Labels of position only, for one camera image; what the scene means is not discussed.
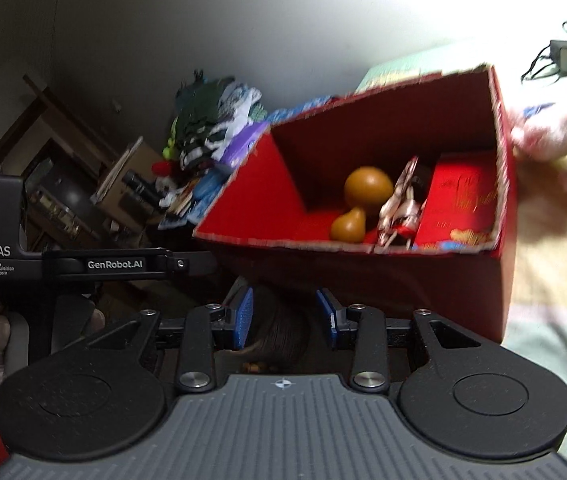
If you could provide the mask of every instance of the red cardboard box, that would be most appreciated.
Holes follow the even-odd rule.
[[[430,308],[495,341],[505,329],[516,241],[515,165],[491,66],[373,89],[274,126],[195,230],[222,264],[248,279],[366,303],[389,316]],[[493,151],[497,213],[479,253],[375,253],[329,240],[343,183],[361,166],[396,179],[407,161],[434,168],[442,153]]]

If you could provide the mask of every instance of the red book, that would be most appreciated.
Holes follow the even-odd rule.
[[[433,173],[415,244],[477,245],[489,240],[497,209],[497,153],[442,155]]]

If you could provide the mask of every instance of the black circular pad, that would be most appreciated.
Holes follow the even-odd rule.
[[[108,402],[110,386],[104,380],[90,375],[57,376],[42,384],[35,400],[57,416],[88,415]]]
[[[397,399],[426,440],[482,460],[557,449],[567,431],[567,386],[555,374],[489,341],[433,343],[429,352]]]
[[[154,428],[166,400],[131,348],[76,343],[0,386],[0,435],[10,451],[54,462],[94,460]]]
[[[454,385],[460,405],[480,415],[508,415],[528,401],[528,390],[519,381],[497,374],[476,374]]]

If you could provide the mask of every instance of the purple package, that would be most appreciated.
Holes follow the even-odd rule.
[[[253,123],[241,130],[226,147],[222,158],[219,160],[219,164],[217,164],[217,168],[232,173],[241,164],[241,161],[246,158],[250,148],[266,130],[268,124],[266,122]]]

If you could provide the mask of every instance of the ribbed gray surface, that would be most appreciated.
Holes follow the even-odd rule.
[[[387,399],[339,378],[231,376],[216,392],[187,396],[142,443],[80,464],[13,456],[1,480],[565,480],[556,454],[486,465],[431,449]]]

